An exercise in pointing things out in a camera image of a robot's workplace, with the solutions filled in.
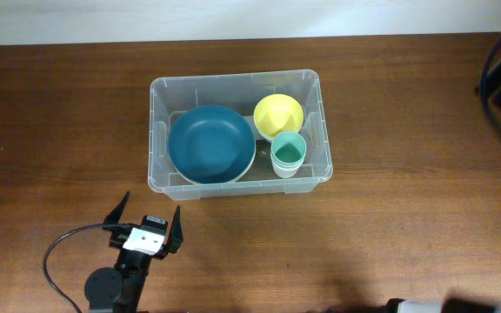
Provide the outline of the light green bowl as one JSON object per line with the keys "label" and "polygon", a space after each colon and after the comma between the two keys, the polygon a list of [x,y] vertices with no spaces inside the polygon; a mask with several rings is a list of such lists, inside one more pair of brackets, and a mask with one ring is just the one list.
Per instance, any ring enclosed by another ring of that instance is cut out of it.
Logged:
{"label": "light green bowl", "polygon": [[271,142],[273,141],[274,137],[271,137],[271,136],[267,135],[266,133],[264,133],[264,132],[260,129],[260,127],[258,127],[258,126],[257,126],[257,131],[258,131],[259,135],[260,135],[260,136],[261,136],[264,140],[266,140],[267,142],[271,143]]}

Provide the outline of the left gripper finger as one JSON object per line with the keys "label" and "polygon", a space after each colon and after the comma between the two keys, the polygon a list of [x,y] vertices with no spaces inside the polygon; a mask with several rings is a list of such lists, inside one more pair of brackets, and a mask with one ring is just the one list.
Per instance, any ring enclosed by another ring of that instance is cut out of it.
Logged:
{"label": "left gripper finger", "polygon": [[130,192],[127,191],[122,200],[119,202],[119,204],[104,219],[104,224],[109,225],[109,224],[119,223],[119,220],[126,207],[126,204],[129,201],[129,198],[130,198]]}
{"label": "left gripper finger", "polygon": [[184,234],[181,225],[181,207],[177,206],[174,217],[171,222],[170,233],[167,239],[167,251],[176,253],[184,241]]}

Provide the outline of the green cup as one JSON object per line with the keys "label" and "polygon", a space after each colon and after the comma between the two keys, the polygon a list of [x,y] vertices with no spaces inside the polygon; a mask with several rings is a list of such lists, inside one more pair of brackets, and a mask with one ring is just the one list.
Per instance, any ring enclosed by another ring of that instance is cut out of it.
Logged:
{"label": "green cup", "polygon": [[305,139],[297,132],[279,133],[271,142],[272,160],[279,166],[294,167],[301,165],[307,152]]}

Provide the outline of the yellow bowl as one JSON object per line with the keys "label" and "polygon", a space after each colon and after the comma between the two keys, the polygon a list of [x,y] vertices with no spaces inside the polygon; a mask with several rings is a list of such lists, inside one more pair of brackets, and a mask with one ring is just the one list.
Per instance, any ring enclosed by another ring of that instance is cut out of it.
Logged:
{"label": "yellow bowl", "polygon": [[285,94],[273,94],[260,100],[253,112],[256,126],[271,137],[281,132],[299,132],[304,123],[300,103]]}

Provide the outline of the dark blue plate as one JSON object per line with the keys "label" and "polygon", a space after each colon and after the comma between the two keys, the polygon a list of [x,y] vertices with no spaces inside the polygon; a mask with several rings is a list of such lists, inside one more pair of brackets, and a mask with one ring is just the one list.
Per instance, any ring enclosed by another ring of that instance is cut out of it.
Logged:
{"label": "dark blue plate", "polygon": [[202,152],[242,152],[256,149],[251,127],[233,109],[205,105],[187,111],[172,126],[170,158]]}

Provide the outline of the cream plate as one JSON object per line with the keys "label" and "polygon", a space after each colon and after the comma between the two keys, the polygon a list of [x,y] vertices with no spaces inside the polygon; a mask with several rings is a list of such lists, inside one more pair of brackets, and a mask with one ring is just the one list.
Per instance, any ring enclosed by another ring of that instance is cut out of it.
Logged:
{"label": "cream plate", "polygon": [[234,183],[255,161],[256,150],[242,152],[202,152],[172,158],[177,173],[193,184]]}

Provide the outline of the grey cup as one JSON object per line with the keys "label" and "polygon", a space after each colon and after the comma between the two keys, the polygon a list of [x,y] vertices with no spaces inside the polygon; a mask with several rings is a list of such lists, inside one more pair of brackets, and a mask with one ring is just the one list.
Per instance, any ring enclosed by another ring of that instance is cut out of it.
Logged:
{"label": "grey cup", "polygon": [[273,157],[271,159],[272,168],[277,176],[283,179],[291,178],[297,174],[304,160],[301,159],[294,163],[286,163]]}

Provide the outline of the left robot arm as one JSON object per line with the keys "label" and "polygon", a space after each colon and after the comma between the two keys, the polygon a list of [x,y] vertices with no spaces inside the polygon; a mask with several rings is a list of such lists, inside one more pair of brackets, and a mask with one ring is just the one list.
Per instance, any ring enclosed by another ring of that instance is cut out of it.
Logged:
{"label": "left robot arm", "polygon": [[84,294],[90,312],[137,311],[151,261],[175,254],[184,240],[179,208],[170,222],[146,215],[139,224],[121,224],[129,197],[126,194],[104,219],[109,246],[119,250],[119,255],[114,266],[95,270],[87,278]]}

